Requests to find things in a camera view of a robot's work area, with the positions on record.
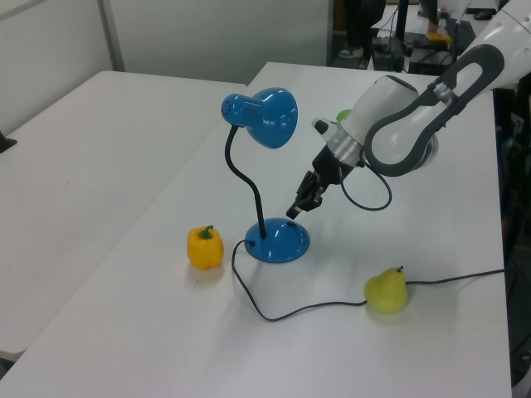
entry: pepper stem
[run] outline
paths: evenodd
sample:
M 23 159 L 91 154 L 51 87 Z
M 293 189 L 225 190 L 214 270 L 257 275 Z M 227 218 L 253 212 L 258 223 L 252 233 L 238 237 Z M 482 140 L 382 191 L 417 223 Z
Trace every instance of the pepper stem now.
M 207 226 L 203 231 L 199 232 L 199 237 L 201 239 L 211 239 L 212 234 L 210 233 L 210 230 L 214 228 L 214 226 Z

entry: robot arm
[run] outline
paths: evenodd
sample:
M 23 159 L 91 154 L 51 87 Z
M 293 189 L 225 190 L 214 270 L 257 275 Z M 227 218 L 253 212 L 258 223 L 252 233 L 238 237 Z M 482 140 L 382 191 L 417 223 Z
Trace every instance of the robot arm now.
M 531 72 L 531 3 L 512 0 L 469 49 L 421 94 L 394 76 L 378 79 L 337 124 L 312 125 L 326 146 L 312 162 L 287 216 L 295 218 L 322 202 L 329 184 L 339 184 L 362 153 L 380 174 L 398 177 L 427 165 L 437 151 L 436 132 L 474 97 L 514 83 Z

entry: gooseneck lamp arm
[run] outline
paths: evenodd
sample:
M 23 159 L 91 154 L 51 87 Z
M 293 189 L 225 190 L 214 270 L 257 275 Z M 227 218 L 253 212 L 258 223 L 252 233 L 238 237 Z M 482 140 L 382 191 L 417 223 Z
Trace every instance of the gooseneck lamp arm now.
M 225 144 L 225 161 L 227 162 L 227 166 L 231 169 L 231 171 L 234 174 L 236 174 L 239 178 L 241 178 L 244 182 L 246 182 L 247 185 L 249 185 L 249 187 L 251 187 L 252 191 L 255 193 L 256 216 L 258 217 L 258 227 L 260 228 L 260 238 L 264 239 L 266 237 L 266 227 L 264 226 L 264 213 L 262 211 L 262 200 L 260 197 L 260 193 L 258 192 L 258 188 L 248 176 L 246 176 L 243 172 L 238 170 L 236 166 L 234 166 L 234 163 L 232 162 L 232 159 L 231 159 L 232 141 L 238 129 L 239 127 L 235 125 L 232 125 L 231 127 L 231 131 L 229 133 L 229 136 L 227 137 L 227 143 Z

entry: lamp base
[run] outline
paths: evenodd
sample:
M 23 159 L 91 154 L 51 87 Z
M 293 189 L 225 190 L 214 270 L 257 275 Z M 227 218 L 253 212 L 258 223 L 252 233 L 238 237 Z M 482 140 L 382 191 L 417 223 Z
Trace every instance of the lamp base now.
M 246 233 L 246 249 L 255 259 L 266 263 L 287 263 L 298 259 L 308 249 L 309 235 L 301 224 L 287 218 L 268 218 L 264 225 L 265 238 L 260 237 L 258 223 Z

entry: yellow bell pepper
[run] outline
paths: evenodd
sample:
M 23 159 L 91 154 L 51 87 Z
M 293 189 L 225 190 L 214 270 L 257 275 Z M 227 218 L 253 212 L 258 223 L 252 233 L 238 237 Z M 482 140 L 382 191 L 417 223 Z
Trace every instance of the yellow bell pepper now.
M 223 242 L 213 226 L 200 226 L 188 232 L 187 253 L 199 269 L 217 267 L 223 260 Z

